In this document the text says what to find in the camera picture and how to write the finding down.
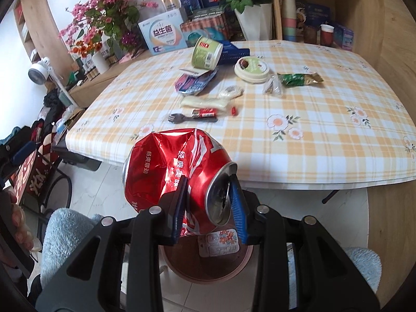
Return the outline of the crushed red soda can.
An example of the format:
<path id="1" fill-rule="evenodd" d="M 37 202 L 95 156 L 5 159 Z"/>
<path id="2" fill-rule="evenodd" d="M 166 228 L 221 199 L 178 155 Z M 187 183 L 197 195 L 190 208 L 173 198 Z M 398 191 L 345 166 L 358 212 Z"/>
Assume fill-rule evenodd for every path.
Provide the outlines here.
<path id="1" fill-rule="evenodd" d="M 124 163 L 124 193 L 136 211 L 158 205 L 187 178 L 182 232 L 205 235 L 231 218 L 229 178 L 238 170 L 226 149 L 197 128 L 152 132 L 135 143 Z"/>

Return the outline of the blue foil wrapper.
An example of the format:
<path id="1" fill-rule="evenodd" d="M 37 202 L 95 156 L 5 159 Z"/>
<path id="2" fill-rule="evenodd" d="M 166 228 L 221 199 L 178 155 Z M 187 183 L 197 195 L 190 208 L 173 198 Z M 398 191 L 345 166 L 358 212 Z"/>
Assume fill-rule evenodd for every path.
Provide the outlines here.
<path id="1" fill-rule="evenodd" d="M 185 96 L 195 96 L 202 92 L 216 77 L 217 70 L 208 71 L 201 76 L 182 74 L 175 81 L 175 91 Z"/>

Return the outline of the floral snack package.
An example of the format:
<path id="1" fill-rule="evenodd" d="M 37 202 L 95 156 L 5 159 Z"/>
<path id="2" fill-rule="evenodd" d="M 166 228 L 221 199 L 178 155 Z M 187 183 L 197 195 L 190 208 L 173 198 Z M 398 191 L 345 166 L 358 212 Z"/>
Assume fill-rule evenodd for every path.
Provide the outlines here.
<path id="1" fill-rule="evenodd" d="M 235 254 L 240 250 L 235 229 L 220 230 L 197 237 L 199 256 L 211 258 Z"/>

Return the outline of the pink trash bin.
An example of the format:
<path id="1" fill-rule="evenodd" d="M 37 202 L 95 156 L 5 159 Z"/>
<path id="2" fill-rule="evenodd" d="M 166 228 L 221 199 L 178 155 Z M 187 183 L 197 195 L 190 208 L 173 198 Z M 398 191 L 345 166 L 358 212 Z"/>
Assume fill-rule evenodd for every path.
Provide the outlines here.
<path id="1" fill-rule="evenodd" d="M 195 284 L 226 282 L 236 277 L 251 258 L 253 247 L 237 242 L 234 250 L 215 256 L 206 236 L 182 237 L 174 246 L 159 248 L 167 266 L 179 277 Z"/>

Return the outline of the grey fuzzy slipper right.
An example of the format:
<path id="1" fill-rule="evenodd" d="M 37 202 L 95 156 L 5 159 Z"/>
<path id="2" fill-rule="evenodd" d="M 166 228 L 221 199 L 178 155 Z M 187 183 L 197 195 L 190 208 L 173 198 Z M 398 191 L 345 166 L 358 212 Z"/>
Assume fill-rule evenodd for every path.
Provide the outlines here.
<path id="1" fill-rule="evenodd" d="M 296 284 L 296 270 L 295 258 L 292 243 L 287 243 L 288 253 L 288 279 L 289 279 L 289 309 L 297 306 L 297 284 Z M 361 275 L 367 281 L 374 293 L 377 293 L 382 274 L 381 259 L 371 249 L 361 247 L 343 248 L 344 252 L 352 260 Z"/>

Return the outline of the grey fuzzy slipper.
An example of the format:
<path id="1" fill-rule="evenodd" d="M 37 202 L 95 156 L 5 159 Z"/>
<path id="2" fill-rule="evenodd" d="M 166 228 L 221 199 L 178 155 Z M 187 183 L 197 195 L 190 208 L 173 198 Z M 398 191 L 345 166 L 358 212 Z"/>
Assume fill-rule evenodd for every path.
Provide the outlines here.
<path id="1" fill-rule="evenodd" d="M 289 309 L 297 306 L 297 284 L 296 284 L 296 270 L 295 258 L 292 243 L 287 243 L 288 253 L 288 279 L 289 279 Z M 381 259 L 371 249 L 361 247 L 343 248 L 344 252 L 352 260 L 361 275 L 367 281 L 374 293 L 377 293 L 382 274 Z"/>
<path id="2" fill-rule="evenodd" d="M 72 209 L 57 209 L 49 218 L 46 228 L 40 282 L 44 289 L 79 243 L 92 231 L 103 216 L 90 218 Z"/>

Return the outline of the black plastic spork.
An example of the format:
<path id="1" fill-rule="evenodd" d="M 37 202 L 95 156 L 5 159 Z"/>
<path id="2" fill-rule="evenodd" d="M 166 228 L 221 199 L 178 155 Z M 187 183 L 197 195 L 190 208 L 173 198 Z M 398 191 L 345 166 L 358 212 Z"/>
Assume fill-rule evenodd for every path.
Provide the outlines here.
<path id="1" fill-rule="evenodd" d="M 173 124 L 181 124 L 184 122 L 217 122 L 218 118 L 215 116 L 211 117 L 192 117 L 182 113 L 172 113 L 167 117 L 168 122 Z"/>

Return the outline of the clear plastic screw bag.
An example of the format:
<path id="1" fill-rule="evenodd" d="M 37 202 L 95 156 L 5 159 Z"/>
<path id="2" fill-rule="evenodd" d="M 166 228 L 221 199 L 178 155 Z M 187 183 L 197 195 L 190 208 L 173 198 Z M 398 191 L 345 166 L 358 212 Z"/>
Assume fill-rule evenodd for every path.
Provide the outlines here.
<path id="1" fill-rule="evenodd" d="M 277 97 L 283 96 L 283 85 L 277 75 L 272 75 L 264 84 L 263 93 Z"/>

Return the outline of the white desk fan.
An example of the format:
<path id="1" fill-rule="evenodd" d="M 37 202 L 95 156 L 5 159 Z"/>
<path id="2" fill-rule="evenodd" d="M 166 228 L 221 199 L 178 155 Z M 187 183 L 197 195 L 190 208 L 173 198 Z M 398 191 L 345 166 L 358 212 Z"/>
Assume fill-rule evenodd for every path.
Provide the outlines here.
<path id="1" fill-rule="evenodd" d="M 47 81 L 48 77 L 50 77 L 56 86 L 65 94 L 70 103 L 72 103 L 75 107 L 78 107 L 76 101 L 72 98 L 72 96 L 70 96 L 69 92 L 61 83 L 48 57 L 44 57 L 40 61 L 33 63 L 28 70 L 28 77 L 37 85 L 43 85 Z"/>

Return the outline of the small blue box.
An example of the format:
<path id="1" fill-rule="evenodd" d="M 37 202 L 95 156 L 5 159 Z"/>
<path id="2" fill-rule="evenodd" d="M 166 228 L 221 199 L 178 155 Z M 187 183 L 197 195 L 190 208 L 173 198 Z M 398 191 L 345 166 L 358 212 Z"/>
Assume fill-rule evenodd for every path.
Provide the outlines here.
<path id="1" fill-rule="evenodd" d="M 343 50 L 352 51 L 354 32 L 341 24 L 334 23 L 334 43 Z"/>

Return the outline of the dark blue carton box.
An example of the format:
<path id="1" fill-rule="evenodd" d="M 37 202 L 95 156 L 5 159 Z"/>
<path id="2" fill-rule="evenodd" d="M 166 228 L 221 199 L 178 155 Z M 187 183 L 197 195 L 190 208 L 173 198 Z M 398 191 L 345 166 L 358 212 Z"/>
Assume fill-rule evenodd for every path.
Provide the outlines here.
<path id="1" fill-rule="evenodd" d="M 237 48 L 236 45 L 226 40 L 222 40 L 220 43 L 223 45 L 222 54 L 218 62 L 220 66 L 234 65 L 239 59 L 250 55 L 248 48 Z"/>

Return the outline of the brown glass cup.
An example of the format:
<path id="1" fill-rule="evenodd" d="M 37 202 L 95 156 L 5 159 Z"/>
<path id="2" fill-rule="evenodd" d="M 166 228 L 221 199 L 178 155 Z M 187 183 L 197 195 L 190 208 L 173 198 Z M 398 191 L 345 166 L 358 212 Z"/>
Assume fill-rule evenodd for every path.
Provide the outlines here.
<path id="1" fill-rule="evenodd" d="M 313 25 L 305 25 L 303 30 L 305 44 L 317 44 L 318 28 Z"/>

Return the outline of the green yogurt cup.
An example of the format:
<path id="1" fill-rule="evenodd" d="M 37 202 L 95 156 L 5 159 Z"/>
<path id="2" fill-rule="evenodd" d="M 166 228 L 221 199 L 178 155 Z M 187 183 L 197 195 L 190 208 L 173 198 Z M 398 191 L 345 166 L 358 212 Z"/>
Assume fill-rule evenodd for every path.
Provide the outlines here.
<path id="1" fill-rule="evenodd" d="M 191 65 L 194 68 L 214 70 L 221 58 L 224 46 L 208 37 L 200 37 L 193 49 Z"/>

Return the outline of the white plant pot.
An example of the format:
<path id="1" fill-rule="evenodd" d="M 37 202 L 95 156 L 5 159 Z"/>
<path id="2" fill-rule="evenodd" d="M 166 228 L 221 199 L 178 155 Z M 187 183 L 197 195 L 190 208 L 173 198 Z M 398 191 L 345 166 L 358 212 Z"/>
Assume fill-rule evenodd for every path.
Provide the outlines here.
<path id="1" fill-rule="evenodd" d="M 246 41 L 272 38 L 272 4 L 246 6 L 244 12 L 235 13 Z"/>

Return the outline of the pink blossom plant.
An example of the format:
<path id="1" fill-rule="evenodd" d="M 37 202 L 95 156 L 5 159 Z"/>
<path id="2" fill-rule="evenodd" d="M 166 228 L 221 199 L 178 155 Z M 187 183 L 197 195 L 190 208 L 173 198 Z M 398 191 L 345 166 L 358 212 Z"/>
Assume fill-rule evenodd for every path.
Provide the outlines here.
<path id="1" fill-rule="evenodd" d="M 104 44 L 113 51 L 134 52 L 142 46 L 136 27 L 141 9 L 157 9 L 153 1 L 84 0 L 66 11 L 72 21 L 60 31 L 69 52 L 81 58 L 96 54 Z"/>

